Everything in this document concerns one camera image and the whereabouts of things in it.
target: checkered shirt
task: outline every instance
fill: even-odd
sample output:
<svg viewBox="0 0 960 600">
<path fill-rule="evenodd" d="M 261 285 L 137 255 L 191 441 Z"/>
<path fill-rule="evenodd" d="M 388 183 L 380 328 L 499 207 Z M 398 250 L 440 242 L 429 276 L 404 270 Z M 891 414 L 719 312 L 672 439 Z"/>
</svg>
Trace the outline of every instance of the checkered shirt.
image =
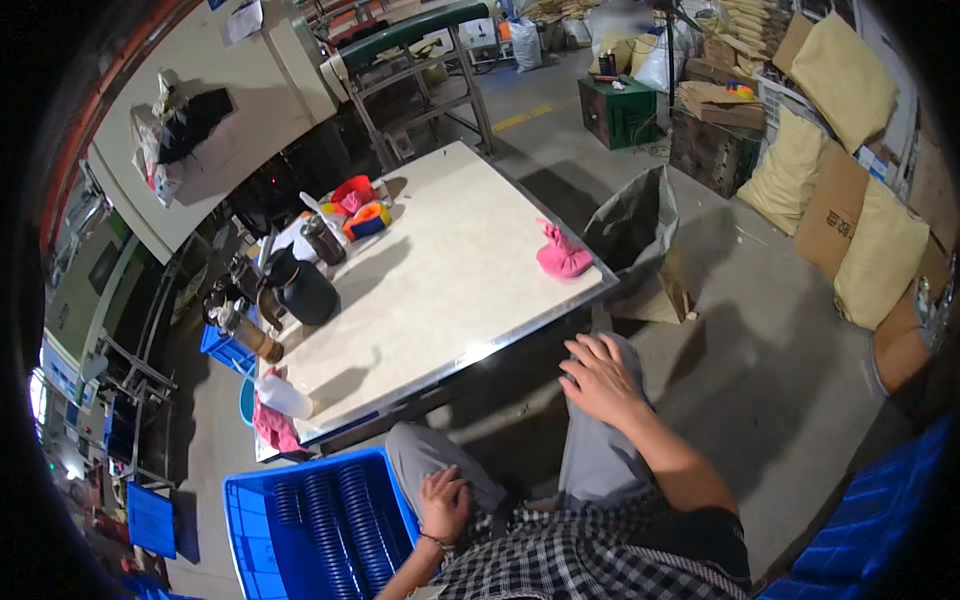
<svg viewBox="0 0 960 600">
<path fill-rule="evenodd" d="M 448 555 L 430 584 L 446 585 L 437 600 L 745 600 L 747 594 L 715 565 L 626 542 L 667 510 L 653 488 L 616 508 L 587 504 L 578 511 L 544 512 L 520 505 L 497 540 L 491 539 L 491 516 L 480 514 L 467 550 Z"/>
</svg>

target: right hand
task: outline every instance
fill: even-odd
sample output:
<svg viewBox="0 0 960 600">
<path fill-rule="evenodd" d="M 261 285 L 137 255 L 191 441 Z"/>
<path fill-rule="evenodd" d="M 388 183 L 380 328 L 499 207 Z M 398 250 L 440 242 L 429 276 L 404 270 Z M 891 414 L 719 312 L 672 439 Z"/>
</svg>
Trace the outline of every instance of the right hand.
<svg viewBox="0 0 960 600">
<path fill-rule="evenodd" d="M 453 544 L 467 526 L 470 492 L 467 482 L 454 479 L 457 467 L 429 474 L 420 484 L 420 508 L 423 510 L 424 535 Z"/>
<path fill-rule="evenodd" d="M 576 382 L 560 378 L 564 392 L 585 413 L 604 423 L 619 427 L 638 407 L 646 407 L 634 380 L 623 366 L 620 346 L 608 335 L 599 339 L 578 334 L 577 341 L 564 345 L 580 359 L 564 360 L 560 368 L 570 373 Z"/>
</svg>

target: gray pants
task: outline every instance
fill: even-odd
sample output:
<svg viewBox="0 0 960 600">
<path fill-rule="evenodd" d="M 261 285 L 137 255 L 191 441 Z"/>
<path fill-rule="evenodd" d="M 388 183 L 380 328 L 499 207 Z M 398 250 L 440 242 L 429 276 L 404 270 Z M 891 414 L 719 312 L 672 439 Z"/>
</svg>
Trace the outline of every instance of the gray pants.
<svg viewBox="0 0 960 600">
<path fill-rule="evenodd" d="M 636 387 L 643 391 L 639 355 L 623 337 L 611 337 L 620 346 L 624 366 Z M 566 410 L 570 422 L 560 468 L 558 508 L 576 509 L 585 502 L 615 505 L 650 485 L 649 469 L 623 433 L 587 415 L 570 398 Z M 386 446 L 403 495 L 420 520 L 420 483 L 426 475 L 449 465 L 459 467 L 459 476 L 470 483 L 476 508 L 493 512 L 507 495 L 479 463 L 439 431 L 398 423 L 387 435 Z"/>
</svg>

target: sleeve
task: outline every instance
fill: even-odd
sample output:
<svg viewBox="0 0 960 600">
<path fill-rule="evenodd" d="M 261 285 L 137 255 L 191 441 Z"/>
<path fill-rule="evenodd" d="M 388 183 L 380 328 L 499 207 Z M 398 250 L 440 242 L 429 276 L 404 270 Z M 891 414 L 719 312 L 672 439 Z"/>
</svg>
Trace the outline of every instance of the sleeve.
<svg viewBox="0 0 960 600">
<path fill-rule="evenodd" d="M 665 518 L 634 534 L 630 543 L 676 554 L 719 571 L 745 590 L 750 589 L 750 566 L 740 519 L 726 509 L 711 507 Z"/>
</svg>

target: pink cloth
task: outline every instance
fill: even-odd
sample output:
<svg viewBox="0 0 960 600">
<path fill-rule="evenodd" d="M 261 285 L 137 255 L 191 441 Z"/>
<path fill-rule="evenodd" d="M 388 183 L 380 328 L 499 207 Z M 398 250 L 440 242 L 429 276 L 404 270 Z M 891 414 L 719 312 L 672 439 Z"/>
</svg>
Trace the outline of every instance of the pink cloth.
<svg viewBox="0 0 960 600">
<path fill-rule="evenodd" d="M 340 201 L 340 206 L 342 206 L 344 210 L 350 214 L 350 216 L 355 215 L 357 210 L 360 210 L 360 207 L 364 204 L 365 203 L 360 199 L 360 194 L 356 193 L 355 191 L 350 192 Z"/>
<path fill-rule="evenodd" d="M 276 373 L 276 367 L 272 367 L 270 371 Z M 253 398 L 253 427 L 261 438 L 280 452 L 308 451 L 300 445 L 297 430 L 294 429 L 290 418 L 260 402 L 260 396 L 256 391 L 253 392 Z"/>
<path fill-rule="evenodd" d="M 543 223 L 543 235 L 550 240 L 537 252 L 540 268 L 548 275 L 560 279 L 580 276 L 593 262 L 593 256 L 583 246 L 566 239 L 556 225 L 543 219 L 538 219 L 537 222 Z"/>
</svg>

